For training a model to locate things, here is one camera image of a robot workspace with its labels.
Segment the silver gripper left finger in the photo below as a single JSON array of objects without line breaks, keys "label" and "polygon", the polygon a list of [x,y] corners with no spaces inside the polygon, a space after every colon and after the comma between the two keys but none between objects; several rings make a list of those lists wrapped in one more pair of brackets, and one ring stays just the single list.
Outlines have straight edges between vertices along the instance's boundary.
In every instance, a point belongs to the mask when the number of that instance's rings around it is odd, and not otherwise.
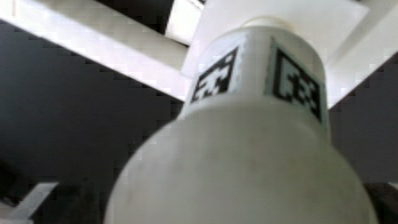
[{"label": "silver gripper left finger", "polygon": [[34,224],[30,217],[39,209],[39,206],[51,194],[57,185],[57,182],[41,182],[34,186],[18,206],[11,209],[5,216],[0,216],[0,224]]}]

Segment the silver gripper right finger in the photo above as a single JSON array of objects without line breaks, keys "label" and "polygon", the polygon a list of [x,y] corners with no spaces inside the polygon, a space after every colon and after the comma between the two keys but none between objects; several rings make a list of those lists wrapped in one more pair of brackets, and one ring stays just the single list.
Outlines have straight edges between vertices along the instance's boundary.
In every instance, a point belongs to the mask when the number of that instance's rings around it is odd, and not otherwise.
[{"label": "silver gripper right finger", "polygon": [[364,185],[369,195],[378,224],[398,224],[398,189],[387,183]]}]

